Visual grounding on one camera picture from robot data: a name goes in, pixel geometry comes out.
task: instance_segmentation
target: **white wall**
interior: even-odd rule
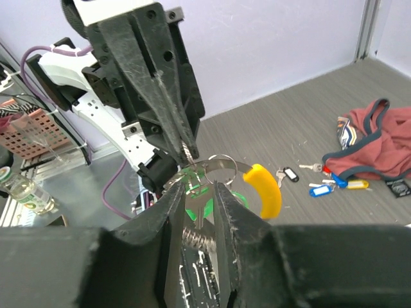
[[[378,16],[386,20],[376,58],[411,77],[411,1],[382,0],[381,5],[389,5],[389,12]]]
[[[182,6],[180,24],[207,117],[353,61],[365,0],[162,0]],[[1,5],[0,38],[20,57],[30,46],[70,36],[59,0]],[[94,147],[106,141],[81,121]]]

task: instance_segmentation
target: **pink plastic basket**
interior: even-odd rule
[[[14,103],[14,100],[6,101],[1,105],[5,106],[12,103]],[[55,149],[70,142],[62,129],[51,117],[44,113],[43,109],[38,109],[28,116],[37,128],[44,132],[50,148]],[[35,144],[22,136],[12,125],[0,128],[0,144],[24,159],[33,158],[48,151],[45,147]]]

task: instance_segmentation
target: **yellow object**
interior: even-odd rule
[[[351,180],[348,181],[347,189],[366,189],[369,186],[366,180]]]
[[[261,198],[261,218],[276,218],[281,210],[281,192],[272,174],[262,165],[254,164],[244,173],[243,180],[253,186]]]

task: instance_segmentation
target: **wooden floor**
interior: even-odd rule
[[[297,183],[284,179],[283,209],[273,224],[406,225],[411,223],[411,196],[395,199],[382,181],[375,181],[372,191],[337,190],[312,198],[308,184],[321,183],[324,176],[298,167],[340,150],[337,116],[382,97],[390,99],[392,108],[411,106],[410,80],[365,60],[207,119],[197,141],[202,158],[224,153],[273,173],[289,166],[299,174]],[[233,189],[259,212],[258,195],[241,178]]]

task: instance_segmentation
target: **green object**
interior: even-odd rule
[[[205,194],[208,191],[208,187],[206,187],[205,189],[201,190],[200,194]],[[242,195],[239,194],[236,191],[232,191],[231,192],[233,195],[237,196],[239,199],[241,199],[241,201],[243,202],[244,206],[246,208],[249,207],[249,203],[247,202],[247,199]],[[206,203],[205,207],[204,207],[204,218],[208,217],[208,215],[210,215],[213,212],[214,209],[214,203],[213,203],[213,199],[208,200],[208,202]],[[196,214],[194,214],[194,212],[192,210],[186,210],[188,216],[190,216],[192,221],[195,221],[197,219]]]

